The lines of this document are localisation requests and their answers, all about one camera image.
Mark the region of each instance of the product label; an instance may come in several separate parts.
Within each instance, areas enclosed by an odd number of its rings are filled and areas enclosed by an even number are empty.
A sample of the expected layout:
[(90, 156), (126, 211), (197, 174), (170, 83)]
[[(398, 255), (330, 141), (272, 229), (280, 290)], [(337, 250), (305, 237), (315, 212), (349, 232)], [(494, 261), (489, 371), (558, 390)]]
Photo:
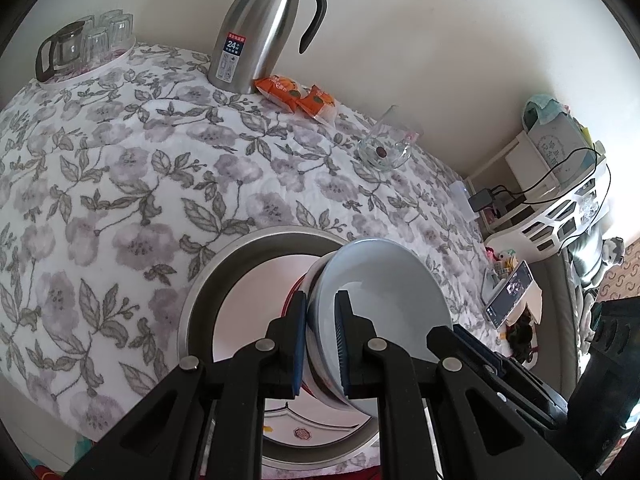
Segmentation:
[(232, 32), (226, 35), (225, 46), (222, 48), (222, 55), (218, 63), (216, 77), (225, 83), (231, 83), (238, 66), (238, 60), (242, 54), (242, 48), (246, 38)]

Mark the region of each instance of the power cord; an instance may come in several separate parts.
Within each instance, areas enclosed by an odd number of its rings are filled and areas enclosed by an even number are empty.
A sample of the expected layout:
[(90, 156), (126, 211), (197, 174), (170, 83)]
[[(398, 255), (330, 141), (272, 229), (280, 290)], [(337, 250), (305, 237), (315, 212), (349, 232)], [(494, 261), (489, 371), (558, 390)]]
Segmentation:
[[(604, 197), (602, 198), (602, 200), (600, 201), (600, 206), (598, 207), (598, 210), (596, 211), (596, 214), (593, 215), (593, 220), (591, 221), (591, 224), (589, 224), (589, 227), (587, 227), (587, 229), (589, 229), (591, 227), (591, 225), (593, 224), (593, 221), (598, 217), (598, 215), (600, 214), (600, 210), (602, 209), (602, 205), (604, 204), (604, 201), (607, 199), (607, 195), (609, 194), (609, 189), (611, 188), (611, 169), (609, 167), (608, 164), (606, 164), (606, 168), (607, 171), (609, 172), (609, 185), (607, 186), (607, 190), (604, 193)], [(562, 249), (564, 249), (565, 247), (567, 247), (569, 244), (565, 245), (565, 243), (567, 242), (567, 240), (572, 240), (573, 238), (579, 238), (580, 236), (582, 236), (582, 234), (584, 234), (584, 231), (581, 232), (579, 235), (573, 235), (573, 236), (569, 236), (568, 238), (565, 238), (562, 243), (560, 244), (560, 248), (558, 249), (558, 254), (560, 254), (562, 252)]]
[[(510, 195), (510, 196), (511, 196), (511, 198), (513, 198), (514, 200), (517, 200), (517, 199), (518, 199), (518, 196), (524, 195), (525, 193), (527, 193), (527, 192), (531, 191), (532, 189), (534, 189), (538, 184), (540, 184), (543, 180), (545, 180), (545, 179), (546, 179), (546, 177), (548, 177), (548, 176), (553, 172), (553, 170), (555, 170), (558, 166), (560, 166), (561, 164), (564, 164), (566, 161), (568, 161), (568, 160), (569, 160), (569, 158), (570, 158), (574, 153), (576, 153), (576, 152), (583, 152), (583, 151), (593, 152), (593, 153), (595, 153), (595, 155), (596, 155), (596, 161), (593, 163), (593, 170), (591, 171), (591, 173), (589, 174), (589, 176), (587, 177), (587, 179), (588, 179), (588, 178), (591, 178), (591, 177), (595, 174), (595, 172), (596, 172), (596, 170), (597, 170), (597, 168), (598, 168), (598, 156), (599, 156), (600, 154), (599, 154), (596, 150), (594, 150), (593, 148), (588, 148), (588, 147), (586, 147), (586, 146), (583, 146), (583, 147), (581, 147), (581, 148), (575, 148), (574, 150), (571, 150), (571, 152), (569, 153), (569, 155), (567, 155), (563, 160), (561, 160), (560, 162), (558, 162), (558, 163), (557, 163), (556, 165), (554, 165), (554, 166), (553, 166), (549, 171), (547, 171), (547, 172), (542, 176), (542, 178), (540, 178), (540, 179), (539, 179), (539, 180), (538, 180), (538, 181), (537, 181), (533, 186), (529, 186), (529, 187), (527, 187), (527, 189), (523, 189), (522, 191), (516, 191), (516, 192), (513, 192), (513, 191), (509, 191), (509, 190), (506, 188), (506, 186), (504, 186), (503, 184), (498, 184), (498, 186), (492, 187), (492, 188), (489, 190), (489, 193), (491, 193), (492, 198), (495, 198), (495, 197), (496, 197), (496, 196), (498, 196), (500, 193), (507, 193), (508, 195)], [(538, 205), (538, 204), (548, 204), (548, 203), (551, 203), (551, 202), (555, 202), (556, 200), (558, 200), (558, 197), (556, 197), (556, 198), (551, 198), (551, 199), (549, 199), (549, 200), (541, 200), (541, 201), (538, 201), (538, 202), (521, 202), (521, 203), (526, 204), (526, 205)]]

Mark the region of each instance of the brown pitcher handle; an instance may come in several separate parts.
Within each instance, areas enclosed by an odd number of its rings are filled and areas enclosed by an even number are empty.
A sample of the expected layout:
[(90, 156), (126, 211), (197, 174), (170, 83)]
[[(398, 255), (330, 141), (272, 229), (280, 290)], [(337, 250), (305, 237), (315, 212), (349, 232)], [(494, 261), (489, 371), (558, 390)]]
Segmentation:
[[(51, 42), (49, 46), (49, 67), (46, 70), (42, 69), (42, 49), (43, 47)], [(58, 38), (55, 34), (49, 36), (46, 40), (42, 42), (40, 48), (38, 49), (38, 55), (36, 56), (36, 79), (41, 83), (51, 79), (56, 73), (53, 69), (53, 56), (56, 52), (56, 44), (58, 43)]]

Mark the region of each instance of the thermos handle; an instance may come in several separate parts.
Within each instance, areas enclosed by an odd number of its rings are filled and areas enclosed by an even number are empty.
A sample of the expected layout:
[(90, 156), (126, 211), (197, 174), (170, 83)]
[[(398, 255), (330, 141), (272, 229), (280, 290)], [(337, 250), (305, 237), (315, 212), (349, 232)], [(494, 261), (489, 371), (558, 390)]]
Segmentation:
[(316, 32), (320, 28), (320, 24), (322, 23), (325, 14), (326, 0), (316, 0), (316, 14), (311, 20), (311, 25), (309, 25), (308, 29), (302, 35), (302, 39), (300, 40), (300, 54), (302, 54), (311, 43), (311, 40), (314, 38)]
[[(46, 70), (42, 69), (42, 49), (43, 47), (51, 42), (49, 45), (49, 67)], [(58, 38), (54, 34), (53, 36), (49, 36), (46, 40), (42, 42), (40, 48), (38, 49), (38, 55), (36, 56), (36, 79), (41, 83), (51, 79), (55, 75), (55, 70), (53, 69), (53, 56), (56, 52), (56, 44), (58, 43)]]

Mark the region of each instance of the red and blue label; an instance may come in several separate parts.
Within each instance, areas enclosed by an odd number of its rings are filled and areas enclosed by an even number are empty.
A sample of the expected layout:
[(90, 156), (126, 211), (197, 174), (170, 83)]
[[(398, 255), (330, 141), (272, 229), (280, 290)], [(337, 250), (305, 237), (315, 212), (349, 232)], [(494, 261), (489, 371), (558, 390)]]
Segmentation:
[(226, 35), (225, 47), (222, 50), (234, 56), (240, 56), (245, 41), (244, 36), (230, 32)]

